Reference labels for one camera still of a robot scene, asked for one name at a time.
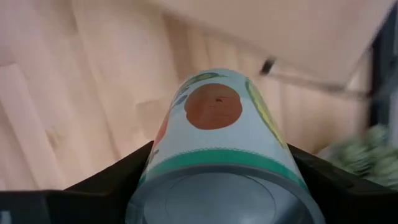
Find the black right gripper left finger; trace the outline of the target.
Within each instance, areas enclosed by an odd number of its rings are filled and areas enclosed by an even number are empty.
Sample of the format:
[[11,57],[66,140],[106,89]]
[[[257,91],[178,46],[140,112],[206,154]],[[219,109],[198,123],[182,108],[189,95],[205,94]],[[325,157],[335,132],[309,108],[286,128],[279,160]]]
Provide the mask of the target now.
[[123,224],[152,145],[65,190],[0,191],[0,224]]

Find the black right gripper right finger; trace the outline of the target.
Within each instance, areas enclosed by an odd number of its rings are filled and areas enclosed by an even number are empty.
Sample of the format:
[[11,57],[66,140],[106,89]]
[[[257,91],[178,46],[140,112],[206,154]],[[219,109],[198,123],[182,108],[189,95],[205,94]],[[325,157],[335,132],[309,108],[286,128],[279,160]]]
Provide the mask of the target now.
[[290,145],[326,224],[398,224],[398,192]]

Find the mixed vegetables can white label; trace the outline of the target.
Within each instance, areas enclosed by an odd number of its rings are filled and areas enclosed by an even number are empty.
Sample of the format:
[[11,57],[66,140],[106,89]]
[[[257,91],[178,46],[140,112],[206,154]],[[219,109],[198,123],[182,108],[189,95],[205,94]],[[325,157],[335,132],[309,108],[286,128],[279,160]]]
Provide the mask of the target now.
[[205,70],[176,92],[125,224],[326,224],[249,78]]

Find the green artificial succulent plant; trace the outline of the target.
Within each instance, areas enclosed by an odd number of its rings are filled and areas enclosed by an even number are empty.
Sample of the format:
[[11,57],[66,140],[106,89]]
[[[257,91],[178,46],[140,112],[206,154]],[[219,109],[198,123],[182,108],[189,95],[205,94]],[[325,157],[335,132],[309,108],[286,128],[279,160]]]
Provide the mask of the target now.
[[398,147],[389,144],[389,130],[375,125],[361,136],[330,144],[317,154],[334,166],[398,191]]

